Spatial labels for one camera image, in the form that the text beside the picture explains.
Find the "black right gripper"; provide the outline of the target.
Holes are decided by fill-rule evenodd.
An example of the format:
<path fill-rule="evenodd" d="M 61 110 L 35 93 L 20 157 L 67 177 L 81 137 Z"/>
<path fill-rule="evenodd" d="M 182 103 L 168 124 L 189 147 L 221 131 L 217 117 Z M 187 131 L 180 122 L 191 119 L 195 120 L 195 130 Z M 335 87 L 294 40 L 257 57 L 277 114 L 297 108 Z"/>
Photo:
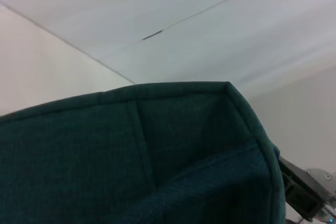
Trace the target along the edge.
<path fill-rule="evenodd" d="M 286 203 L 295 210 L 298 222 L 333 221 L 333 174 L 319 168 L 303 170 L 285 160 L 279 161 Z"/>

